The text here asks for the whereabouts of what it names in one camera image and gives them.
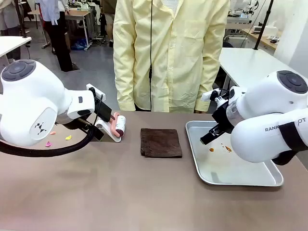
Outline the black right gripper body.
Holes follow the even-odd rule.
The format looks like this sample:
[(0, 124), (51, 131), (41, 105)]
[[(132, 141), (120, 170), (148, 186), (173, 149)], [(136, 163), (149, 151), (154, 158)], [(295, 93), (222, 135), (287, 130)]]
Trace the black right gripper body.
[(228, 102), (225, 102), (219, 106), (212, 114), (212, 117), (216, 121), (217, 125), (222, 125), (225, 128), (225, 132), (232, 132), (234, 125), (232, 125), (227, 117)]

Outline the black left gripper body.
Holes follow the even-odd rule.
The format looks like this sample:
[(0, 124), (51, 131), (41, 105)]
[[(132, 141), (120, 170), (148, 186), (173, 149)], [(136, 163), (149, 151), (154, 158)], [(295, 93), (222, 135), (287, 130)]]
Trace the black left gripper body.
[(94, 98), (94, 102), (95, 102), (95, 110), (94, 110), (95, 114), (104, 122), (109, 122), (111, 119), (112, 109), (97, 97)]

